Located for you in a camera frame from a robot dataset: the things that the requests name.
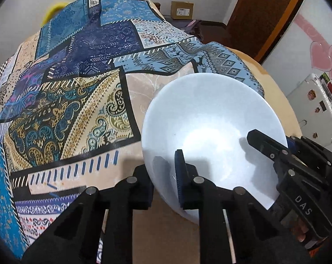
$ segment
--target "white bowl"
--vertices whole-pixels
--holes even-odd
[[[141,137],[145,166],[161,197],[198,222],[198,211],[184,211],[178,203],[174,152],[182,149],[200,176],[222,188],[242,186],[269,209],[279,195],[277,175],[273,161],[248,144],[252,129],[287,146],[275,112],[242,82],[195,73],[167,84],[151,101]]]

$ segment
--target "blue patchwork fabric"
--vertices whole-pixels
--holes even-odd
[[[27,244],[10,195],[8,171],[0,148],[0,236],[13,254],[21,258]]]
[[[52,57],[35,64],[21,74],[11,97],[0,113],[0,120],[13,118],[20,114],[24,108],[35,103],[45,70],[63,60],[66,51],[66,48],[60,50]]]
[[[40,31],[35,59],[80,31],[89,20],[87,13],[87,0],[77,0],[53,17]]]
[[[171,75],[193,61],[197,72],[214,72],[235,78],[264,96],[262,86],[249,68],[228,48],[216,42],[206,45],[196,38],[189,38],[171,47],[162,47],[116,58],[115,66],[125,72],[162,72]]]
[[[75,35],[72,51],[48,73],[47,79],[105,72],[113,66],[111,58],[140,51],[141,42],[131,21],[100,26],[99,7],[95,8],[90,24]]]
[[[161,21],[142,0],[101,0],[101,25],[122,20]]]

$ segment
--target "screw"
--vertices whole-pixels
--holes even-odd
[[[136,177],[128,177],[127,178],[127,183],[129,184],[134,184],[138,181],[138,179]]]
[[[204,178],[200,177],[200,176],[197,176],[193,179],[193,181],[197,184],[202,184],[202,183],[204,183]]]
[[[294,170],[289,169],[289,170],[288,170],[288,174],[289,174],[291,177],[293,177],[296,173],[295,173]]]
[[[242,187],[236,187],[236,188],[234,188],[234,191],[235,191],[236,194],[238,194],[238,195],[244,195],[244,194],[246,193],[245,188],[242,188]]]
[[[93,195],[96,193],[96,188],[95,187],[88,187],[85,192],[88,194],[88,195]]]

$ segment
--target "yellow object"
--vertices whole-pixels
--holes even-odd
[[[47,24],[58,12],[60,12],[67,5],[68,5],[68,3],[60,2],[60,3],[54,4],[52,7],[50,7],[49,10],[45,14],[45,17],[42,21],[41,26],[44,26],[45,24]]]

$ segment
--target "wooden door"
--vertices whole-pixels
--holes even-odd
[[[300,1],[238,0],[227,25],[232,46],[262,61]]]

